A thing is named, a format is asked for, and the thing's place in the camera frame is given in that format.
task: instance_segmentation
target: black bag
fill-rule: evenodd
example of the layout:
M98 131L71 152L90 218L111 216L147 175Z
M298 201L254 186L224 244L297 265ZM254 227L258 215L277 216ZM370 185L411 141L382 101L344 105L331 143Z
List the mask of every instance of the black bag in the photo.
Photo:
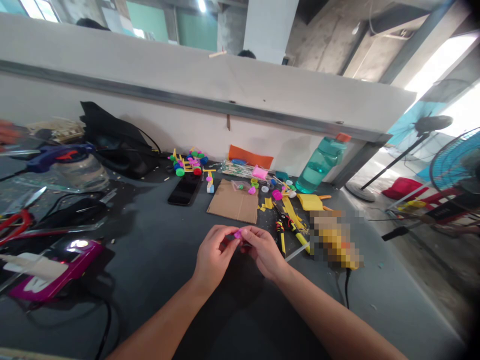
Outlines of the black bag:
M147 144L140 129L120 120L92 101L80 101L85 115L85 141L93 144L95 156L107 168L131 179L140 179L157 166L161 150L157 143L142 131L157 147Z

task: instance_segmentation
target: window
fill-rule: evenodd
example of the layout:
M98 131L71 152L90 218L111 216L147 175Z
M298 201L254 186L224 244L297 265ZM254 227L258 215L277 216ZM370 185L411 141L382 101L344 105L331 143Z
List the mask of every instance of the window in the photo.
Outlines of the window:
M59 19L48 0L20 0L28 16L34 19L48 20L58 23Z
M449 38L425 63L405 90L416 92L416 100L419 100L478 37L478 32L472 32Z

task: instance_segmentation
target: smartphone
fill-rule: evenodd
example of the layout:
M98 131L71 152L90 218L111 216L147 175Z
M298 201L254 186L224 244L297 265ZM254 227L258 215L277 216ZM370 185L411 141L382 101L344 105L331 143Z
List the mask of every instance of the smartphone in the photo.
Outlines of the smartphone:
M202 176L187 172L172 191L167 202L170 205L188 206L199 187Z

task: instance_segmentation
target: scissors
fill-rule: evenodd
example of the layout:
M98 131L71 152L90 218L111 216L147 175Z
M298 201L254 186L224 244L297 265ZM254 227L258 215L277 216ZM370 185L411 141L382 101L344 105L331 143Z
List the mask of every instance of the scissors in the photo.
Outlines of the scissors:
M6 229L15 226L15 224L22 220L20 226L13 230L7 237L4 237L0 240L0 246L9 241L12 238L15 238L19 234L23 233L27 230L33 223L32 214L29 212L29 208L42 196L42 194L47 190L47 187L44 186L40 190L33 193L30 198L25 202L25 204L21 207L20 211L14 213L10 216L7 220L0 224L0 234Z

